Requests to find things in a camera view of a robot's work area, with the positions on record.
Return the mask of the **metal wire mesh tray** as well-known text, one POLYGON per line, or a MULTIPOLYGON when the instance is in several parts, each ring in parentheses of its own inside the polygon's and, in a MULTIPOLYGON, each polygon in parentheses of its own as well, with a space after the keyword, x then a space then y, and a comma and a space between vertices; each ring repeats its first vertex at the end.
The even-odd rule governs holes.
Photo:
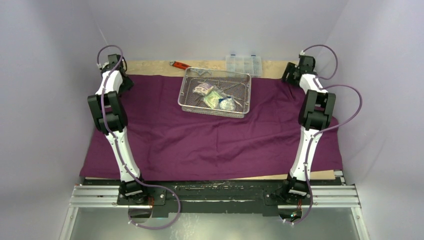
POLYGON ((189 113, 244 118, 250 111, 251 89, 249 74, 188 67, 177 103, 189 113))

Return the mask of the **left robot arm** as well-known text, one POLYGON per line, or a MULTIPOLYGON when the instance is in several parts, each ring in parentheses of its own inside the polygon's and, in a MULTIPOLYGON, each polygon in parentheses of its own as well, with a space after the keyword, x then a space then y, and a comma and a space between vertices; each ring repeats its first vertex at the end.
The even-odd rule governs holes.
POLYGON ((142 175, 131 151, 128 117, 120 99, 134 83, 126 74, 124 58, 120 54, 108 55, 107 62, 99 65, 99 69, 102 76, 100 87, 87 97, 94 125, 105 135, 114 153, 121 181, 119 198, 142 205, 148 201, 149 191, 140 184, 142 175))

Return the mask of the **clear plastic compartment box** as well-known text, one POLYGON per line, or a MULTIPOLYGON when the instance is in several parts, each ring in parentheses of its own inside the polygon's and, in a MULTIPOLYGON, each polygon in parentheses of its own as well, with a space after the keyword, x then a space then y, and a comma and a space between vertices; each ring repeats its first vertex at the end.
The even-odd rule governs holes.
POLYGON ((261 77, 263 74, 262 59, 257 55, 227 55, 225 67, 230 78, 261 77))

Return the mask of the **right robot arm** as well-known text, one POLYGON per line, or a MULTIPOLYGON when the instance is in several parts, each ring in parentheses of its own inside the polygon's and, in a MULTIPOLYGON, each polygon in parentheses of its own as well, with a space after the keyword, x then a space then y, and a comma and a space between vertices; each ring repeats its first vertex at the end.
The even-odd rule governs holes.
POLYGON ((281 80, 301 88, 305 97, 298 115, 300 141, 294 163, 284 181, 280 196, 288 204, 310 194, 308 180, 315 151, 333 117, 336 95, 323 88, 315 72, 313 56, 300 54, 299 62, 288 63, 281 80))

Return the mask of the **purple cloth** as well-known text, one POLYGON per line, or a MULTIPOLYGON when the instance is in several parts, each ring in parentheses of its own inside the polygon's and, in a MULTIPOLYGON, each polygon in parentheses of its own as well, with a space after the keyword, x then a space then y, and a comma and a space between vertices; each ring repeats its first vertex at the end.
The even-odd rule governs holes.
POLYGON ((302 89, 253 78, 244 118, 185 112, 181 77, 132 75, 121 102, 133 158, 147 181, 225 180, 289 173, 300 142, 302 89))

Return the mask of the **green white gauze packet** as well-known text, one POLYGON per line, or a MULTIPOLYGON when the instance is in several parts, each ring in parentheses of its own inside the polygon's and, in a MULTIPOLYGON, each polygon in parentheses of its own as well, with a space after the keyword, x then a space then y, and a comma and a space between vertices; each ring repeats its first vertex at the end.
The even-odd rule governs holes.
POLYGON ((208 95, 205 95, 202 101, 210 109, 220 109, 219 99, 221 98, 223 98, 223 96, 218 91, 213 90, 208 95))

